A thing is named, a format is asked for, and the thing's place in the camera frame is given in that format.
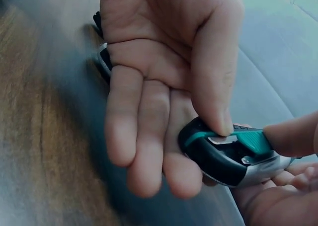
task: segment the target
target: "silver trim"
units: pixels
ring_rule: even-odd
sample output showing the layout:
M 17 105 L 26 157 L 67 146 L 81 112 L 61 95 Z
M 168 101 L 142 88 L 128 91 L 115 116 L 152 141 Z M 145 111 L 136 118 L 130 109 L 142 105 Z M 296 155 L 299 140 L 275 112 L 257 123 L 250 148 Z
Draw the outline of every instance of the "silver trim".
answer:
M 201 171 L 204 175 L 209 177 L 211 180 L 221 185 L 227 186 L 229 188 L 244 188 L 244 187 L 260 184 L 262 182 L 265 182 L 266 180 L 269 180 L 277 176 L 284 169 L 286 169 L 291 164 L 291 162 L 292 162 L 292 159 L 290 157 L 285 157 L 276 153 L 275 157 L 272 157 L 267 161 L 264 161 L 260 164 L 248 166 L 245 177 L 237 186 L 224 184 L 216 180 L 209 174 L 205 173 L 204 171 L 202 170 Z

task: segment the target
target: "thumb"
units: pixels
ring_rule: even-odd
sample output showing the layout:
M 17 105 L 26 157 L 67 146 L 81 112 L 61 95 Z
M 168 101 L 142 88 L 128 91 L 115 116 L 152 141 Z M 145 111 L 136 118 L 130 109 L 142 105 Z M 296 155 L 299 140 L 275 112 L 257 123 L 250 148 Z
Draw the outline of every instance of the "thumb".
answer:
M 223 136 L 233 131 L 229 102 L 236 75 L 242 19 L 241 3 L 228 0 L 201 25 L 192 49 L 193 106 L 202 120 Z
M 318 111 L 264 128 L 273 148 L 281 155 L 302 157 L 318 153 Z

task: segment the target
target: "hand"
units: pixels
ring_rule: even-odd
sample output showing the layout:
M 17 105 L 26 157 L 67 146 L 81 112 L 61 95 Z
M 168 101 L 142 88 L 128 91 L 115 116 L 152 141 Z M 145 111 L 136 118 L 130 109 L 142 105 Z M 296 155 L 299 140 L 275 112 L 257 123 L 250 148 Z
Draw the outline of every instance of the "hand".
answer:
M 318 112 L 268 126 L 264 132 L 281 155 L 318 153 Z M 293 164 L 272 180 L 234 190 L 248 226 L 318 225 L 318 163 Z
M 160 189 L 162 171 L 175 196 L 195 196 L 202 174 L 176 138 L 196 112 L 217 133 L 232 131 L 242 0 L 101 0 L 100 14 L 114 66 L 110 160 L 128 168 L 128 187 L 140 197 Z

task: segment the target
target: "black plastic casing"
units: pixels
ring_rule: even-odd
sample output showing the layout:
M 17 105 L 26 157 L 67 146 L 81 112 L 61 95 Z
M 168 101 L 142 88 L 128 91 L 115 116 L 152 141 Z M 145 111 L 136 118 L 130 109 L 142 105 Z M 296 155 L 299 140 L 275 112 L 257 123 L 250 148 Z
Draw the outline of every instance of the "black plastic casing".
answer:
M 209 127 L 199 118 L 188 123 L 178 135 L 178 144 L 181 151 L 191 160 L 196 162 L 201 170 L 218 183 L 236 187 L 244 179 L 247 165 L 243 165 L 228 157 L 204 137 L 194 140 L 190 145 L 185 146 L 185 142 L 197 132 L 211 132 Z

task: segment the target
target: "wooden table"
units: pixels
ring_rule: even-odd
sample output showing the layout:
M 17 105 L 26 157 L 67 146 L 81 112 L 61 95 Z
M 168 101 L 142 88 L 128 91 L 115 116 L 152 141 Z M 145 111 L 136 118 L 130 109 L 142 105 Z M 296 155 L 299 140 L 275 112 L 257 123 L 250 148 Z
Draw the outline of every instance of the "wooden table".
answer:
M 0 0 L 0 225 L 241 225 L 228 191 L 134 197 L 107 159 L 99 0 Z

